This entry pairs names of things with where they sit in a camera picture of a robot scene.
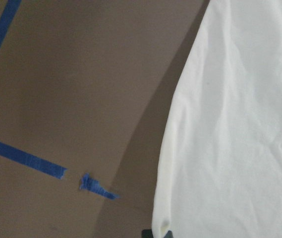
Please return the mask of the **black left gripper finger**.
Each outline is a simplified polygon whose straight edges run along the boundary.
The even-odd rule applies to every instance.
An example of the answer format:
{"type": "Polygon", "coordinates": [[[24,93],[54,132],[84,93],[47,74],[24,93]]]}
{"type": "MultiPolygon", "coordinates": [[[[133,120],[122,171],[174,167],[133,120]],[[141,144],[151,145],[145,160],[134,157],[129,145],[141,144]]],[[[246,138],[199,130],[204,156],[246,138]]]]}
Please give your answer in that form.
{"type": "Polygon", "coordinates": [[[151,229],[142,230],[141,238],[153,238],[152,230],[151,229]]]}

